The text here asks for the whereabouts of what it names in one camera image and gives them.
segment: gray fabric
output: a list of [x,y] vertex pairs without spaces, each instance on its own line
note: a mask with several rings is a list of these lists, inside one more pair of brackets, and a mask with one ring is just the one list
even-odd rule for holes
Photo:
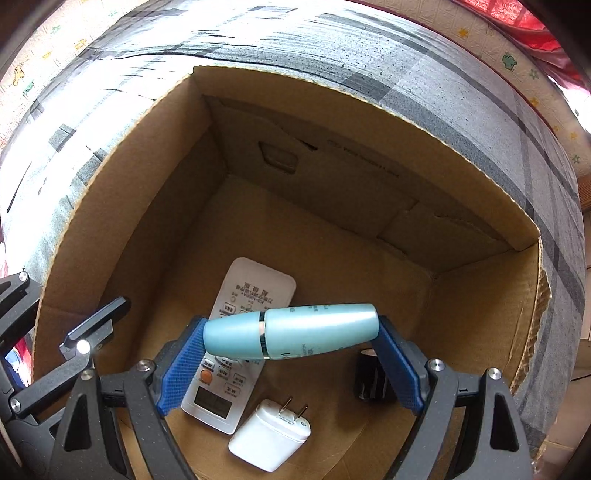
[[451,145],[530,215],[553,296],[515,399],[530,446],[538,448],[566,391],[584,307],[574,172],[552,132],[504,79],[449,40],[391,14],[296,0],[159,0],[130,12],[52,81],[4,151],[0,211],[9,266],[43,281],[72,205],[105,155],[195,64],[228,62],[354,90]]

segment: corrugated cardboard edge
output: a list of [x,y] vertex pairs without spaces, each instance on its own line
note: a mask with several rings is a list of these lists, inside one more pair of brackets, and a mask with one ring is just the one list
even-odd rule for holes
[[547,448],[548,448],[548,437],[546,437],[546,439],[542,442],[542,445],[540,445],[540,448],[538,448],[538,452],[535,454],[535,457],[533,458],[534,463],[537,463],[540,461],[542,456],[546,453]]
[[512,395],[515,395],[515,392],[517,392],[517,389],[523,383],[525,377],[530,371],[530,362],[534,356],[535,343],[538,340],[542,314],[546,311],[546,308],[548,308],[548,302],[550,302],[552,297],[552,292],[550,291],[550,285],[548,283],[548,275],[546,274],[546,270],[544,270],[542,267],[542,243],[539,242],[538,245],[538,289],[535,297],[534,312],[531,318],[530,331],[525,343],[523,355],[521,356],[517,373],[515,374],[513,380],[511,381],[511,386],[509,387],[509,391]]
[[[68,219],[68,221],[66,223],[66,227],[64,228],[64,230],[61,234],[60,240],[56,246],[54,255],[51,259],[50,267],[47,272],[47,279],[44,284],[43,290],[41,292],[41,300],[40,300],[39,308],[37,310],[37,318],[35,320],[35,339],[34,339],[34,343],[33,343],[33,371],[32,371],[33,378],[36,378],[36,376],[42,377],[44,374],[48,373],[53,368],[57,367],[58,365],[60,365],[63,362],[63,358],[61,357],[60,352],[57,349],[57,345],[61,342],[63,337],[55,338],[56,335],[55,334],[52,335],[53,332],[51,331],[52,322],[49,321],[49,319],[45,319],[45,321],[40,323],[41,317],[42,316],[47,317],[48,315],[51,317],[52,314],[50,312],[53,310],[53,312],[54,312],[53,316],[55,317],[53,319],[53,320],[55,320],[54,323],[57,323],[57,320],[59,319],[61,322],[63,322],[65,324],[63,326],[61,326],[61,325],[53,325],[53,326],[55,327],[56,330],[58,330],[59,335],[62,335],[62,336],[65,335],[71,328],[75,327],[77,325],[77,323],[79,323],[81,320],[83,320],[86,316],[90,315],[97,308],[98,302],[99,302],[100,297],[105,289],[106,283],[112,273],[112,270],[115,268],[117,260],[121,254],[120,251],[118,252],[118,254],[117,254],[117,252],[114,252],[116,254],[116,258],[114,259],[114,261],[112,261],[112,265],[110,265],[111,267],[109,269],[109,275],[105,278],[104,284],[97,285],[93,289],[92,286],[89,286],[89,284],[85,284],[84,281],[81,281],[79,279],[79,276],[76,275],[76,273],[79,273],[77,266],[72,265],[72,262],[69,260],[68,261],[60,260],[60,258],[63,257],[63,255],[69,255],[71,253],[70,249],[68,249],[68,248],[66,248],[66,250],[68,250],[68,251],[65,252],[63,247],[64,247],[64,244],[69,240],[69,237],[73,234],[71,227],[73,226],[73,223],[75,221],[77,221],[78,218],[80,217],[80,215],[77,215],[77,214],[78,214],[80,208],[82,207],[82,205],[84,205],[85,200],[87,200],[89,197],[92,197],[94,190],[96,190],[96,188],[94,189],[93,187],[94,187],[95,183],[97,182],[97,180],[99,178],[101,178],[101,175],[100,175],[101,172],[104,169],[108,168],[109,161],[111,160],[111,158],[113,156],[117,155],[117,153],[119,153],[120,151],[125,151],[126,148],[129,148],[129,143],[134,141],[133,135],[134,135],[135,127],[140,122],[144,121],[147,117],[149,117],[149,115],[154,110],[157,110],[159,108],[164,108],[165,110],[164,110],[163,114],[166,115],[166,113],[167,113],[166,108],[169,107],[170,105],[166,104],[165,99],[169,98],[169,96],[173,92],[176,92],[177,96],[178,95],[191,96],[191,95],[196,94],[198,96],[198,98],[200,98],[200,93],[197,90],[197,86],[196,86],[195,82],[192,81],[191,75],[188,74],[188,75],[185,75],[182,79],[180,79],[171,89],[169,89],[165,94],[163,94],[162,97],[160,97],[156,102],[154,102],[154,104],[134,123],[134,125],[132,127],[130,127],[130,129],[125,134],[123,139],[119,142],[119,144],[109,153],[109,155],[101,163],[101,165],[97,169],[97,172],[90,180],[82,197],[76,203],[76,206],[73,209],[73,211],[70,215],[70,218]],[[202,131],[199,131],[199,134],[197,135],[197,139],[198,139],[203,135],[203,133],[210,126],[211,118],[209,116],[209,111],[207,110],[207,107],[204,104],[204,102],[195,102],[194,104],[189,105],[189,107],[190,107],[190,109],[188,109],[188,110],[179,110],[178,115],[176,115],[173,118],[173,120],[178,121],[178,120],[182,119],[183,114],[188,114],[190,119],[193,119],[193,120],[195,120],[196,118],[208,118],[209,121],[207,122],[207,125],[205,125],[204,128],[202,129]],[[172,122],[170,125],[167,125],[166,128],[168,130],[174,130],[174,128],[176,126],[177,126],[176,123]],[[199,124],[197,122],[195,122],[195,124],[193,126],[194,126],[195,130],[197,131],[198,130],[197,127],[199,126]],[[181,129],[179,129],[179,131],[172,131],[171,136],[172,137],[175,137],[175,136],[181,137],[182,133],[186,133],[186,132],[184,132],[184,130],[181,128]],[[182,140],[179,142],[179,150],[187,150],[185,152],[185,154],[191,149],[191,147],[194,144],[194,141],[196,141],[196,139],[189,138],[190,137],[189,135],[186,135],[186,137],[187,138],[182,138]],[[178,164],[178,162],[183,157],[184,157],[184,155],[180,155],[180,154],[175,155],[175,158],[176,158],[175,166],[176,166],[176,164]],[[139,216],[139,218],[137,219],[137,222],[135,222],[133,225],[131,225],[129,227],[129,232],[126,232],[126,235],[124,235],[125,240],[118,242],[120,244],[119,246],[121,247],[120,248],[121,251],[125,248],[125,245],[129,239],[129,237],[131,237],[133,231],[135,230],[135,228],[137,226],[137,223],[141,219],[141,216],[145,213],[145,209],[149,206],[151,201],[154,199],[154,196],[156,195],[156,193],[158,192],[158,190],[160,189],[162,184],[166,181],[167,177],[168,177],[168,175],[166,175],[164,178],[162,178],[160,186],[157,186],[156,190],[154,192],[150,193],[150,195],[151,195],[150,201],[147,203],[147,205],[145,205],[144,212]],[[138,184],[138,185],[136,185],[135,192],[141,193],[142,191],[144,191],[144,193],[145,193],[145,189],[146,189],[145,185]],[[82,238],[86,237],[87,240],[88,240],[89,236],[90,236],[90,238],[92,238],[93,233],[97,234],[97,235],[100,233],[102,233],[104,235],[108,235],[108,233],[105,233],[104,231],[103,232],[96,231],[97,228],[93,228],[91,232],[85,232],[84,226],[82,226],[82,228],[80,226],[78,226],[78,228],[76,228],[75,230],[76,230],[78,236],[81,235]],[[74,249],[74,251],[76,251],[78,253],[78,256],[80,256],[80,254],[84,250],[85,250],[84,247],[78,247],[78,249]],[[91,251],[91,252],[86,251],[84,254],[85,255],[93,255],[93,254],[97,254],[97,253],[98,252],[96,252],[96,251]],[[64,279],[64,278],[67,279],[67,282],[61,282],[59,279],[54,278],[56,275],[62,279]],[[77,298],[78,301],[82,301],[82,307],[80,305],[78,305],[77,308],[72,308],[72,311],[70,311],[70,312],[65,312],[63,310],[60,310],[59,306],[61,306],[64,303],[63,296],[65,295],[68,298],[74,298],[76,295],[77,288],[83,288],[85,290],[85,295],[82,296],[83,298]],[[48,302],[50,300],[52,302],[55,302],[56,299],[58,300],[57,305],[48,304]],[[78,320],[76,322],[64,321],[64,318],[67,316],[77,317]],[[40,337],[46,337],[46,336],[48,338],[43,339],[44,344],[49,345],[49,343],[52,343],[53,347],[49,350],[47,348],[44,348],[43,353],[42,353],[43,358],[42,358],[41,362],[35,362],[35,355],[38,353],[38,350],[37,350],[38,339]]]

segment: black object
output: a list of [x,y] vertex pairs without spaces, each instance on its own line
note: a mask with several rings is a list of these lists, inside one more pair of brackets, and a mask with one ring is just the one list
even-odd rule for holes
[[582,377],[572,378],[571,382],[578,382],[579,380],[584,380],[585,378],[591,377],[591,374],[583,375]]
[[[19,286],[7,294],[13,285]],[[26,332],[34,319],[30,306],[36,310],[38,304],[38,285],[13,276],[0,282],[0,291],[3,331]],[[125,407],[151,476],[195,479],[155,404],[160,380],[204,319],[194,319],[155,361],[142,360],[128,372],[100,377],[93,369],[90,346],[107,342],[114,323],[128,308],[127,299],[116,299],[70,332],[60,346],[66,362],[25,389],[14,385],[9,366],[1,364],[2,421],[23,466],[0,442],[0,471],[14,473],[18,480],[133,480],[115,415],[115,408]],[[17,317],[14,312],[22,314]],[[466,407],[466,415],[448,479],[531,480],[525,433],[501,373],[497,369],[481,377],[455,373],[441,360],[426,361],[386,317],[380,317],[380,324],[374,346],[378,358],[402,404],[417,411],[411,433],[385,480],[429,477],[455,407]],[[0,336],[4,348],[12,348],[16,341],[14,334]],[[39,421],[37,414],[68,388],[72,391],[65,408]]]
[[355,366],[355,397],[363,401],[394,401],[396,395],[373,348],[361,350]]

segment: white power adapter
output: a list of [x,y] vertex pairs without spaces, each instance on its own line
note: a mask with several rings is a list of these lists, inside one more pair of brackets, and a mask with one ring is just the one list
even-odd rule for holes
[[302,414],[287,410],[272,400],[263,400],[236,431],[228,448],[245,462],[267,472],[274,472],[310,436],[310,422]]

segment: white remote control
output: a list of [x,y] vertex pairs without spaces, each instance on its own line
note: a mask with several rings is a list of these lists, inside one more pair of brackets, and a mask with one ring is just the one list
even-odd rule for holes
[[[210,320],[235,313],[288,307],[296,281],[247,258],[232,262]],[[206,353],[183,398],[189,415],[232,434],[261,374],[264,360],[232,360]]]

